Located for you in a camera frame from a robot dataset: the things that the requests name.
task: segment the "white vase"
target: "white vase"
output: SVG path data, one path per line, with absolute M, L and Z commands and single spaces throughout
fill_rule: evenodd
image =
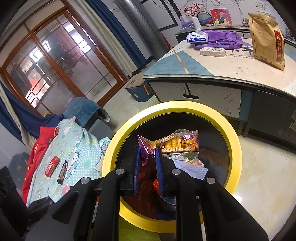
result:
M 198 20 L 197 17 L 193 17 L 193 18 L 191 18 L 191 20 L 192 20 L 192 22 L 193 22 L 193 24 L 194 24 L 194 27 L 195 27 L 196 29 L 201 28 L 200 22 L 199 22 L 199 20 Z

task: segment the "red flowers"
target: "red flowers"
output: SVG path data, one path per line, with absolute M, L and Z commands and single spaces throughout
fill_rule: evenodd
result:
M 195 17 L 196 13 L 200 10 L 201 4 L 196 2 L 192 3 L 190 6 L 185 6 L 183 12 L 189 17 Z

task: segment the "window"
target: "window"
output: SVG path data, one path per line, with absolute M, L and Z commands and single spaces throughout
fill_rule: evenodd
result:
M 122 83 L 118 67 L 70 7 L 33 29 L 19 45 L 2 69 L 8 86 L 12 81 L 24 103 L 42 115 L 62 113 L 78 96 L 100 104 Z

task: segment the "white curtain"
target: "white curtain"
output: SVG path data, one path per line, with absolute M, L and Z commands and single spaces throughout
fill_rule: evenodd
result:
M 85 14 L 89 17 L 92 23 L 95 25 L 97 30 L 100 32 L 104 40 L 108 43 L 109 47 L 113 51 L 116 61 L 120 63 L 125 74 L 132 76 L 132 73 L 137 70 L 137 66 L 134 64 L 130 56 L 127 54 L 125 49 L 122 47 L 120 42 L 106 26 L 103 20 L 95 13 L 95 11 L 84 1 L 75 0 L 78 5 L 82 8 Z
M 5 104 L 7 111 L 11 115 L 11 117 L 14 120 L 14 122 L 16 123 L 17 127 L 20 129 L 23 143 L 31 150 L 34 143 L 37 140 L 34 137 L 32 137 L 25 130 L 25 128 L 22 126 L 22 124 L 21 124 L 19 118 L 17 117 L 17 115 L 15 114 L 15 111 L 13 110 L 13 108 L 9 102 L 9 99 L 7 98 L 7 95 L 5 94 L 4 89 L 1 84 L 0 84 L 0 98 L 2 99 L 3 103 Z

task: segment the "wooden window frame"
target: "wooden window frame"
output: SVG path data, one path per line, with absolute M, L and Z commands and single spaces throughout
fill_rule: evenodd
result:
M 87 44 L 91 47 L 91 50 L 98 56 L 98 58 L 101 60 L 101 62 L 104 64 L 104 66 L 108 69 L 108 71 L 112 74 L 112 76 L 116 79 L 117 83 L 114 86 L 111 86 L 111 89 L 99 100 L 98 105 L 104 106 L 108 100 L 126 83 L 127 78 L 121 71 L 121 69 L 117 66 L 115 61 L 112 59 L 112 57 L 108 54 L 108 52 L 103 47 L 102 43 L 97 39 L 95 34 L 88 28 L 88 26 L 85 24 L 85 22 L 78 16 L 78 14 L 75 12 L 73 8 L 66 2 L 66 0 L 60 0 L 65 6 L 60 8 L 59 10 L 55 11 L 48 17 L 46 17 L 43 21 L 41 21 L 37 26 L 35 26 L 32 30 L 29 30 L 29 28 L 26 25 L 26 21 L 34 14 L 36 14 L 39 10 L 47 6 L 48 4 L 52 3 L 55 0 L 49 1 L 46 4 L 42 5 L 40 8 L 38 8 L 36 11 L 34 11 L 30 16 L 28 16 L 20 25 L 9 35 L 9 37 L 5 40 L 3 45 L 0 47 L 0 51 L 3 49 L 3 47 L 6 45 L 6 43 L 9 41 L 9 39 L 15 34 L 15 32 L 24 25 L 28 31 L 25 37 L 23 37 L 19 44 L 14 47 L 14 49 L 9 53 L 8 57 L 4 61 L 2 67 L 0 68 L 0 75 L 2 76 L 3 80 L 5 81 L 6 85 L 10 89 L 10 91 L 13 93 L 13 95 L 18 98 L 19 101 L 21 101 L 23 104 L 25 104 L 29 109 L 31 109 L 35 114 L 41 115 L 36 108 L 34 108 L 29 101 L 25 98 L 25 96 L 21 93 L 21 91 L 18 89 L 16 84 L 13 82 L 11 76 L 7 72 L 6 68 L 8 64 L 11 62 L 13 57 L 17 54 L 17 52 L 21 49 L 21 47 L 31 38 L 36 46 L 40 49 L 42 54 L 46 57 L 48 62 L 51 64 L 52 68 L 56 70 L 56 73 L 58 73 L 61 77 L 60 79 L 66 84 L 67 88 L 69 90 L 77 95 L 77 96 L 83 96 L 83 92 L 72 82 L 69 76 L 58 66 L 56 61 L 50 56 L 49 53 L 45 50 L 45 48 L 42 46 L 41 42 L 38 40 L 36 34 L 43 29 L 48 23 L 53 21 L 55 18 L 57 18 L 60 15 L 64 15 L 69 22 L 74 26 L 76 31 L 84 38 L 84 40 L 87 42 Z M 78 21 L 80 26 L 75 22 L 75 20 L 71 17 L 71 15 Z M 89 39 L 89 37 L 86 35 L 86 33 L 83 31 L 83 29 L 88 33 L 89 37 L 94 41 L 93 42 Z

